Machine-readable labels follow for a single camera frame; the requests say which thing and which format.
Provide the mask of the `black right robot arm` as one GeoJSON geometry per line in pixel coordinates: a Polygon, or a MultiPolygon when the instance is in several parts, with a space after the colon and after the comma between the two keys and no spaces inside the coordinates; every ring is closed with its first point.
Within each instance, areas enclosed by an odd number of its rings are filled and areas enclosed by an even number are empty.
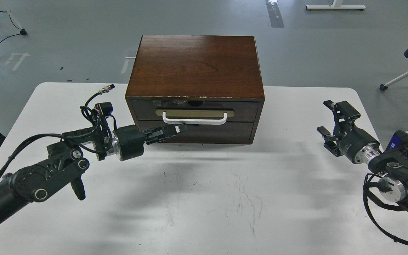
{"type": "Polygon", "coordinates": [[[361,114],[347,101],[324,101],[334,117],[334,130],[319,126],[324,147],[336,157],[346,156],[353,164],[365,163],[369,169],[363,184],[364,208],[374,225],[394,242],[408,246],[408,241],[390,234],[374,219],[369,201],[378,207],[408,213],[408,134],[395,132],[387,148],[368,132],[356,126],[361,114]]]}

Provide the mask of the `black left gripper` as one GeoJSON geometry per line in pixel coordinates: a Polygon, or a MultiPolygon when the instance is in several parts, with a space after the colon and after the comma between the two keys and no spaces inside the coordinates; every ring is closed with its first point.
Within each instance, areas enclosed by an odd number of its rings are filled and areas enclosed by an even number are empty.
{"type": "Polygon", "coordinates": [[[122,126],[113,131],[113,148],[120,161],[143,155],[145,140],[165,140],[188,131],[187,124],[168,124],[141,132],[137,126],[122,126]]]}

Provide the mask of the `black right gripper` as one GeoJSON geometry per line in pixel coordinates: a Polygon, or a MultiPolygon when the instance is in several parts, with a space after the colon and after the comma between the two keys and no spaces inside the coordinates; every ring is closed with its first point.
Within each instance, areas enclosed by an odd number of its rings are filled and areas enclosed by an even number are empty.
{"type": "Polygon", "coordinates": [[[324,126],[316,130],[324,139],[324,147],[336,157],[345,155],[353,164],[364,163],[364,154],[368,151],[379,153],[380,142],[365,130],[356,127],[355,120],[361,117],[347,101],[334,103],[331,100],[323,102],[334,116],[334,130],[331,134],[324,126]]]}

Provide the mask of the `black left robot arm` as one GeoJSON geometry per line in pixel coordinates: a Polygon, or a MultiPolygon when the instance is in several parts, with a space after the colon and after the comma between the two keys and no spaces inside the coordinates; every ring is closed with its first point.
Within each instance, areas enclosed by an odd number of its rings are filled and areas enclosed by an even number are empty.
{"type": "Polygon", "coordinates": [[[145,144],[161,142],[188,130],[185,123],[176,123],[140,131],[135,125],[118,127],[116,121],[111,130],[107,118],[112,117],[112,104],[97,103],[94,108],[89,108],[89,103],[114,87],[113,84],[103,87],[80,107],[83,117],[91,123],[89,128],[34,135],[16,147],[0,169],[0,224],[31,202],[45,202],[68,184],[76,197],[84,200],[86,194],[81,176],[90,166],[84,151],[94,153],[99,161],[110,155],[126,161],[141,156],[145,144]],[[44,137],[60,139],[47,146],[47,159],[15,173],[6,173],[20,152],[44,137]]]}

